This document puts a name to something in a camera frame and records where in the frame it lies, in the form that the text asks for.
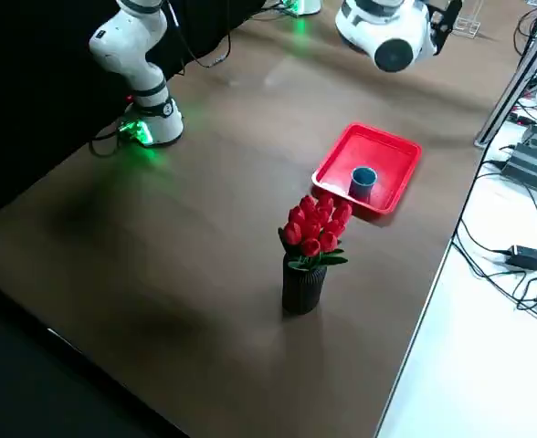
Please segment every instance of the table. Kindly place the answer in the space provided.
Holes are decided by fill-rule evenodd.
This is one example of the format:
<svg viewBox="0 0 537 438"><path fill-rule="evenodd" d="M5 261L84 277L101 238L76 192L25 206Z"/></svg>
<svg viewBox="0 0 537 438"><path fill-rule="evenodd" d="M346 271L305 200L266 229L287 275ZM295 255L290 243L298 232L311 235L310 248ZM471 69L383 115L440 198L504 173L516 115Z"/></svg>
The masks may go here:
<svg viewBox="0 0 537 438"><path fill-rule="evenodd" d="M486 159L505 154L499 148L523 131L506 122ZM490 167L480 166L479 174L486 172ZM475 181L462 219L487 247L537 248L530 197L499 176ZM458 233L487 274L503 270L469 240L461 220ZM514 277L496 280L512 290L519 280ZM530 295L536 292L533 287ZM537 437L537 319L474 276L453 245L447 247L377 432L379 438L417 436Z"/></svg>

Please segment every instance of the red tray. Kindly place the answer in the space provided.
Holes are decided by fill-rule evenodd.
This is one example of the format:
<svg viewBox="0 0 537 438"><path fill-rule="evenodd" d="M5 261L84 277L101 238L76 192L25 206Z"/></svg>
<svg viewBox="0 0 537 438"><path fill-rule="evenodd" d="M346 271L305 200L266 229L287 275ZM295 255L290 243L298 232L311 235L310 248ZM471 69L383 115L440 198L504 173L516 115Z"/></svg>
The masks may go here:
<svg viewBox="0 0 537 438"><path fill-rule="evenodd" d="M418 144L361 123L352 123L311 178L316 186L327 192L376 213L389 214L396 208L420 157ZM358 166L372 167L378 173L367 201L356 200L348 194L352 170Z"/></svg>

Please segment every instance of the green led light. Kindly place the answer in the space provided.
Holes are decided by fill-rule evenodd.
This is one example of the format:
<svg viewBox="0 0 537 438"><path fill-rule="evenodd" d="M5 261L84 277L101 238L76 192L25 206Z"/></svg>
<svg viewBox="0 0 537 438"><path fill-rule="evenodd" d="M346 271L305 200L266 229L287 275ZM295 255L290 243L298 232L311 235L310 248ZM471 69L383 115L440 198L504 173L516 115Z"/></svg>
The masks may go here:
<svg viewBox="0 0 537 438"><path fill-rule="evenodd" d="M143 146L149 146L153 144L153 136L149 131L149 127L144 121L130 121L123 124L119 128L119 132L126 132L132 138L136 139Z"/></svg>
<svg viewBox="0 0 537 438"><path fill-rule="evenodd" d="M153 136L151 135L151 132L144 121L139 121L139 123L137 123L135 137L145 146L153 144Z"/></svg>
<svg viewBox="0 0 537 438"><path fill-rule="evenodd" d="M291 12L298 14L300 11L300 4L303 2L303 0L285 0L285 7L289 9Z"/></svg>

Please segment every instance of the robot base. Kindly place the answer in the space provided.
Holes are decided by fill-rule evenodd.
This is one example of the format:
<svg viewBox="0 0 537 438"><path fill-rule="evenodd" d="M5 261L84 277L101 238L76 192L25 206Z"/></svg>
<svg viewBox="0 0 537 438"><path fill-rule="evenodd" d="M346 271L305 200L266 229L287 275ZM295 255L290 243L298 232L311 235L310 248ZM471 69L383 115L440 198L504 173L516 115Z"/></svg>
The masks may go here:
<svg viewBox="0 0 537 438"><path fill-rule="evenodd" d="M285 4L296 16L313 16L321 11L321 0L289 0Z"/></svg>
<svg viewBox="0 0 537 438"><path fill-rule="evenodd" d="M148 148L174 144L184 131L184 121L174 99L172 103L173 111L167 117L147 116L131 105L122 117L120 131L132 130L132 136Z"/></svg>

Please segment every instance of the red tulip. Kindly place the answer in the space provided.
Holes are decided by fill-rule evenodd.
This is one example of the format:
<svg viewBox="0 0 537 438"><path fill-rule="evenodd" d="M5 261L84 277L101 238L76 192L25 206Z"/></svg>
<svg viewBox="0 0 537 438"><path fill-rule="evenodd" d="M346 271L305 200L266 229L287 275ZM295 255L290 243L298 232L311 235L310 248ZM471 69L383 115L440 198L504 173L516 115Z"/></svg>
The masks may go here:
<svg viewBox="0 0 537 438"><path fill-rule="evenodd" d="M317 207L317 210L315 211L315 217L317 218L321 226L324 226L328 223L331 215L332 212L327 207Z"/></svg>
<svg viewBox="0 0 537 438"><path fill-rule="evenodd" d="M338 238L335 236L334 233L323 233L322 235L320 235L320 245L321 250L324 253L330 253L338 245Z"/></svg>
<svg viewBox="0 0 537 438"><path fill-rule="evenodd" d="M309 219L303 224L301 228L301 234L303 239L317 239L320 235L321 225L314 219Z"/></svg>
<svg viewBox="0 0 537 438"><path fill-rule="evenodd" d="M317 202L317 209L320 208L326 209L330 214L333 212L333 196L329 193L323 194L320 196L320 200Z"/></svg>
<svg viewBox="0 0 537 438"><path fill-rule="evenodd" d="M345 231L345 226L340 224L340 221L333 219L323 227L324 233L333 233L336 237L339 237Z"/></svg>
<svg viewBox="0 0 537 438"><path fill-rule="evenodd" d="M307 239L301 244L301 252L306 257L315 257L320 251L320 241L317 239Z"/></svg>
<svg viewBox="0 0 537 438"><path fill-rule="evenodd" d="M301 227L295 222L289 222L283 228L283 239L289 245L298 245L301 241Z"/></svg>
<svg viewBox="0 0 537 438"><path fill-rule="evenodd" d="M299 203L301 210L305 213L305 216L309 216L315 211L315 201L309 195L303 196L301 202Z"/></svg>
<svg viewBox="0 0 537 438"><path fill-rule="evenodd" d="M299 225L303 225L305 222L305 213L301 210L301 207L293 207L289 212L289 222L296 222Z"/></svg>
<svg viewBox="0 0 537 438"><path fill-rule="evenodd" d="M348 203L343 203L332 214L332 219L336 219L342 225L346 225L352 217L352 206Z"/></svg>

